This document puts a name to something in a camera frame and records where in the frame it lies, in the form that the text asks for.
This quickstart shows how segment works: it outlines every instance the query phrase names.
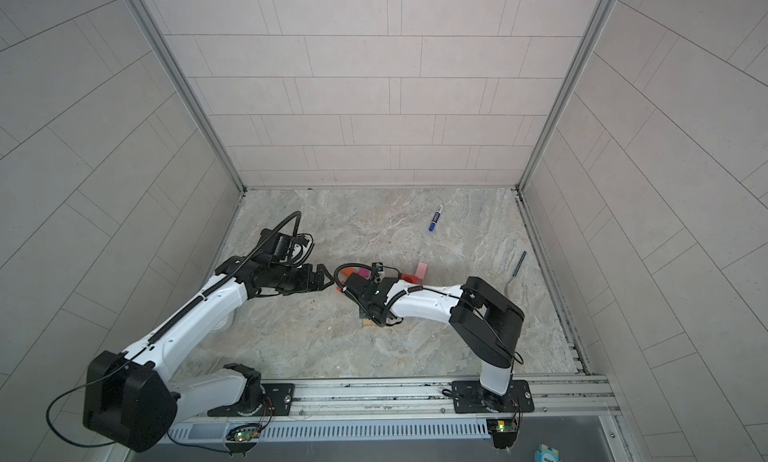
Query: blue marker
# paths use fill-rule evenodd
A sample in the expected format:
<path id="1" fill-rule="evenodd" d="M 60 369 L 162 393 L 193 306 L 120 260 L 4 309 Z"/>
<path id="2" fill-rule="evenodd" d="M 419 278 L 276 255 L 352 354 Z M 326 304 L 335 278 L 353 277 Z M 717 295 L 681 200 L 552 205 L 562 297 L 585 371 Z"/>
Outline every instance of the blue marker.
<path id="1" fill-rule="evenodd" d="M 442 213 L 442 204 L 440 204 L 440 206 L 437 207 L 437 212 L 435 212 L 435 216 L 432 217 L 432 223 L 429 224 L 429 231 L 435 230 L 435 225 L 437 225 L 437 219 L 440 218 L 441 213 Z"/>

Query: marble floor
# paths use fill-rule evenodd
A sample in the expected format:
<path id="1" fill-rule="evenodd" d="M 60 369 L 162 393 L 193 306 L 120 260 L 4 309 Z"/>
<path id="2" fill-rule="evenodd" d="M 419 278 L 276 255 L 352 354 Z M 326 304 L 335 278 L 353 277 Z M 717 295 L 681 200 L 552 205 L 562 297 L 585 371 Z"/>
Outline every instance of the marble floor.
<path id="1" fill-rule="evenodd" d="M 439 204 L 445 208 L 430 232 Z M 525 364 L 515 365 L 515 372 L 576 371 L 508 188 L 249 191 L 222 260 L 245 255 L 264 227 L 274 227 L 295 210 L 302 211 L 300 231 L 315 239 L 309 263 L 325 264 L 333 272 L 343 263 L 380 261 L 413 273 L 424 261 L 429 285 L 482 277 L 525 313 L 517 346 Z M 523 251 L 528 255 L 513 278 Z M 358 307 L 333 287 L 247 301 L 236 311 L 232 327 L 210 333 L 190 353 L 176 378 L 206 374 L 229 362 L 254 367 L 265 379 L 480 371 L 480 360 L 452 327 L 417 318 L 395 327 L 363 327 Z"/>

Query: black mounting plate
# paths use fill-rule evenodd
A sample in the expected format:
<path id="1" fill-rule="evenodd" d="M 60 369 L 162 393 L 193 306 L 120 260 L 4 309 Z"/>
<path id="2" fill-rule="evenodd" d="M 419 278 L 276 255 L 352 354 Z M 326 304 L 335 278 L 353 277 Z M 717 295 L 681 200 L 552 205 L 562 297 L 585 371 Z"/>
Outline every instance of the black mounting plate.
<path id="1" fill-rule="evenodd" d="M 494 414 L 482 404 L 482 393 L 485 390 L 480 385 L 480 380 L 454 380 L 451 382 L 451 391 L 456 395 L 453 399 L 453 409 L 456 414 Z M 504 395 L 503 413 L 517 411 L 513 402 L 519 403 L 521 411 L 526 414 L 534 411 L 533 398 L 525 397 L 531 393 L 531 388 L 525 380 L 514 379 L 509 382 L 509 389 Z"/>
<path id="2" fill-rule="evenodd" d="M 275 408 L 274 416 L 288 415 L 290 412 L 290 405 L 293 401 L 293 389 L 296 388 L 293 384 L 261 384 L 264 387 L 264 394 L 270 398 Z M 264 412 L 264 405 L 256 409 L 247 417 L 261 417 Z M 208 410 L 208 417 L 243 417 L 237 413 L 232 406 L 217 407 L 215 409 Z"/>

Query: pink block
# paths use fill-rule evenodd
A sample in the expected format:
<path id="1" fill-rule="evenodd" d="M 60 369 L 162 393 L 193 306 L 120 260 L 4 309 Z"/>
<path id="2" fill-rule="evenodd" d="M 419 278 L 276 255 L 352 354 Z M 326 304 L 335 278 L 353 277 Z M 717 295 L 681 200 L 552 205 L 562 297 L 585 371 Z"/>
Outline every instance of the pink block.
<path id="1" fill-rule="evenodd" d="M 416 267 L 416 278 L 418 280 L 424 280 L 425 275 L 427 275 L 427 264 L 419 262 L 418 267 Z"/>

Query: tiled wall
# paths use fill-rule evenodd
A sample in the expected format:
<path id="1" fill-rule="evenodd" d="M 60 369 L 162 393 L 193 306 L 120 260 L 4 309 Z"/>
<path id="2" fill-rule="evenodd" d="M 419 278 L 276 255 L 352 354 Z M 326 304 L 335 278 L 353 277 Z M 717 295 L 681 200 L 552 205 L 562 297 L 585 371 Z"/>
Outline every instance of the tiled wall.
<path id="1" fill-rule="evenodd" d="M 619 0 L 524 193 L 647 460 L 768 456 L 767 13 Z"/>
<path id="2" fill-rule="evenodd" d="M 597 0 L 146 0 L 249 186 L 513 185 Z"/>
<path id="3" fill-rule="evenodd" d="M 79 462 L 45 408 L 197 291 L 238 193 L 122 0 L 0 10 L 0 460 Z"/>

